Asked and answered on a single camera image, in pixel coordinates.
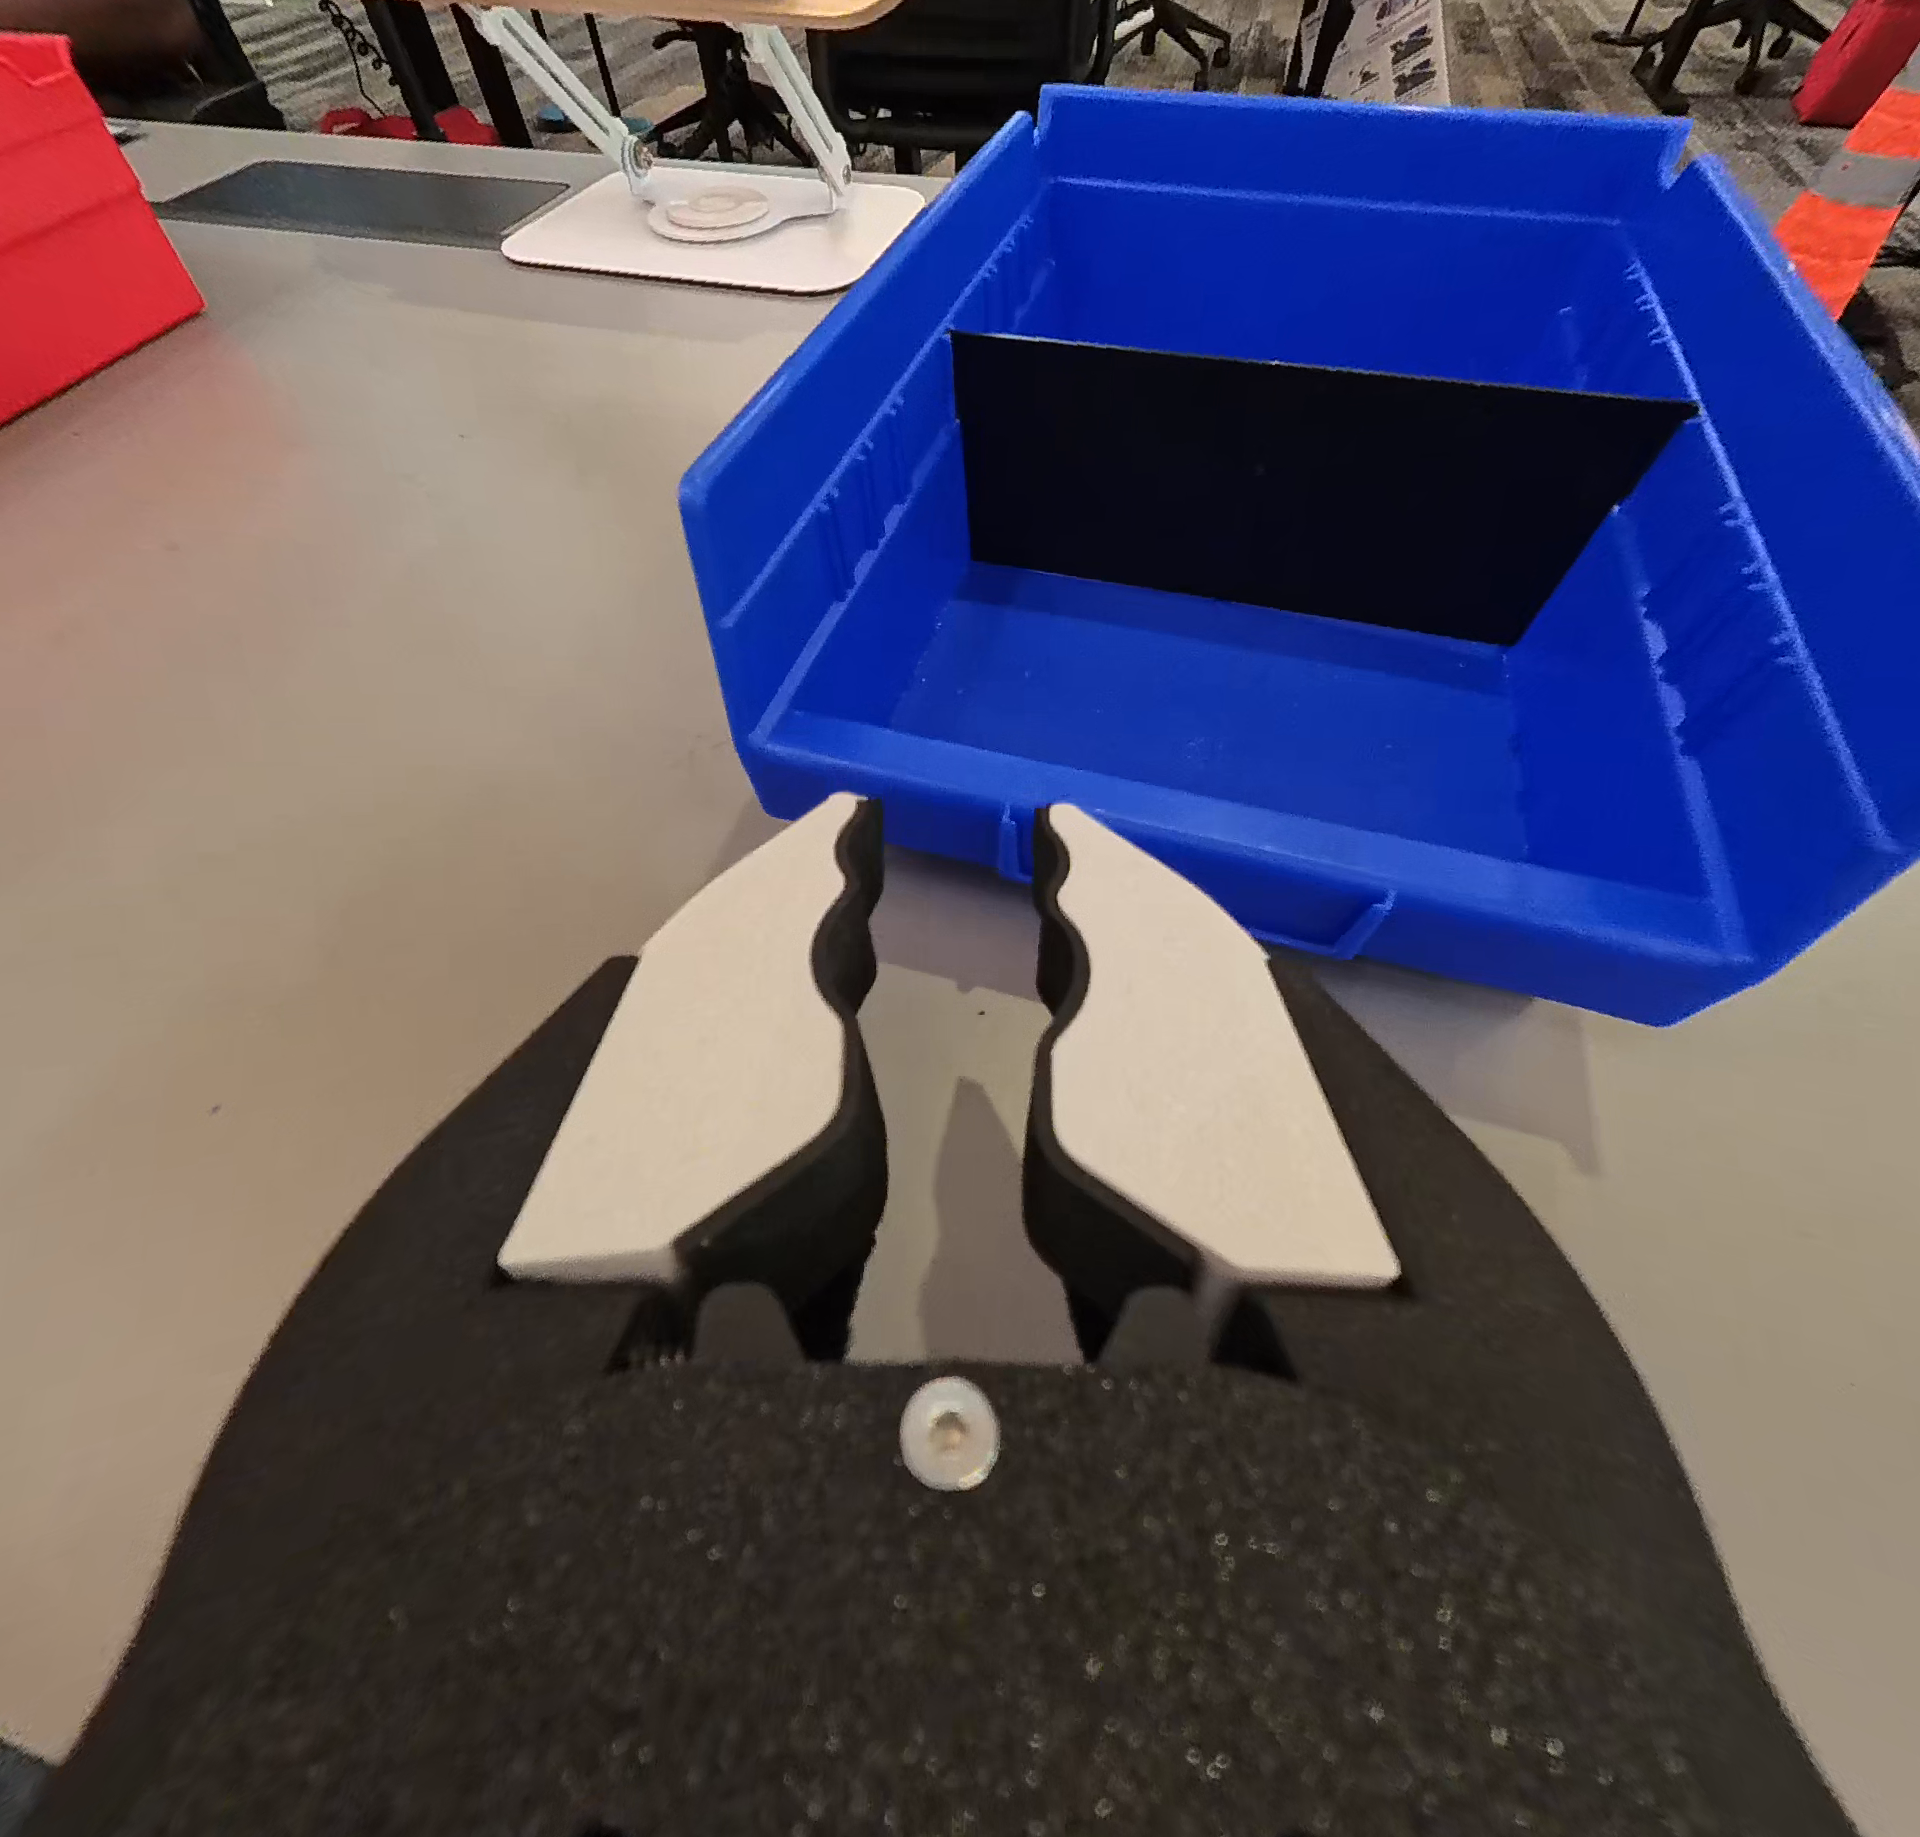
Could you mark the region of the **red plastic bin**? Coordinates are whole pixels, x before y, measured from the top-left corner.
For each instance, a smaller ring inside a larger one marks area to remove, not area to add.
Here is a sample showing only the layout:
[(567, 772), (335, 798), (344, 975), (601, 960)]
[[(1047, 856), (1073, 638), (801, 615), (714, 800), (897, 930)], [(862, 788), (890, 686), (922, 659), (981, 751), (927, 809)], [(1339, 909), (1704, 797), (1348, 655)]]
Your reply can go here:
[(206, 308), (73, 55), (2, 38), (7, 425)]

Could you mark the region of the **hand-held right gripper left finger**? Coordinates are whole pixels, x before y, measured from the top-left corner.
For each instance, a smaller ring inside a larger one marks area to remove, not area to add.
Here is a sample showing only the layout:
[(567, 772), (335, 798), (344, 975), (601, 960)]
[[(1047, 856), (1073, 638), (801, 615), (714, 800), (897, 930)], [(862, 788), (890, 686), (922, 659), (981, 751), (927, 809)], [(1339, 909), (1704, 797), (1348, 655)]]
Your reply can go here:
[(761, 1288), (805, 1356), (848, 1356), (890, 1192), (859, 1026), (882, 829), (881, 800), (828, 795), (642, 944), (498, 1244), (505, 1281), (635, 1286), (687, 1332)]

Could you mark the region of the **orange floor marker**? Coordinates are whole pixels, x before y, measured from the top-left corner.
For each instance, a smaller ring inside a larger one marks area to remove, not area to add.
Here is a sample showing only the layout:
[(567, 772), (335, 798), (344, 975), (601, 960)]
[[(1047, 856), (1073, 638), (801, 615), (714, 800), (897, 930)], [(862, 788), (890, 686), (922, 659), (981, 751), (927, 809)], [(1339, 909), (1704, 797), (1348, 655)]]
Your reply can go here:
[(1774, 227), (1789, 265), (1839, 321), (1918, 190), (1917, 77), (1897, 75)]

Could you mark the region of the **silver stand base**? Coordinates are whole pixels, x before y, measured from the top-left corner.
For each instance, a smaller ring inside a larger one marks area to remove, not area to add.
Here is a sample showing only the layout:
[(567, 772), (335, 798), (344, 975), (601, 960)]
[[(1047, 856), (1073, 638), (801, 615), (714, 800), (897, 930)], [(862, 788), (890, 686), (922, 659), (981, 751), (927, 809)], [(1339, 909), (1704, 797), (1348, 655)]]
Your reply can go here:
[(500, 243), (515, 267), (658, 285), (780, 294), (853, 288), (928, 208), (924, 194), (859, 178), (795, 46), (745, 25), (745, 47), (786, 104), (810, 168), (671, 160), (603, 108), (530, 17), (477, 14), (481, 35), (610, 163), (610, 173), (528, 218)]

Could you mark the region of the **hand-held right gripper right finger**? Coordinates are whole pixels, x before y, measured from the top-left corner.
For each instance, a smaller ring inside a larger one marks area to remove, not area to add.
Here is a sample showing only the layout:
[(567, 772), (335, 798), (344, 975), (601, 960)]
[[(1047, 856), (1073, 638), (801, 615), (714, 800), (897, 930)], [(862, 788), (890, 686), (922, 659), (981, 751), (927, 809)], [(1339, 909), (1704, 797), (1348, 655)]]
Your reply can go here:
[(1020, 1221), (1088, 1364), (1284, 1364), (1281, 1302), (1404, 1299), (1264, 947), (1073, 803), (1035, 816)]

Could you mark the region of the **blue plastic bin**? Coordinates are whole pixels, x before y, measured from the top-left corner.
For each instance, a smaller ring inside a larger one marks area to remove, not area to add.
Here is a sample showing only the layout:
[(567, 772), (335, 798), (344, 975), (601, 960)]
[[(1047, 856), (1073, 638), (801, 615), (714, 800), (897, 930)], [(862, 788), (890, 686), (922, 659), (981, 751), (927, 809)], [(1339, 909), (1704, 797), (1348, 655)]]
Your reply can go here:
[[(1688, 128), (1057, 85), (687, 471), (763, 807), (1664, 1026), (1917, 867), (1917, 440)], [(973, 558), (953, 331), (1688, 399), (1512, 649)]]

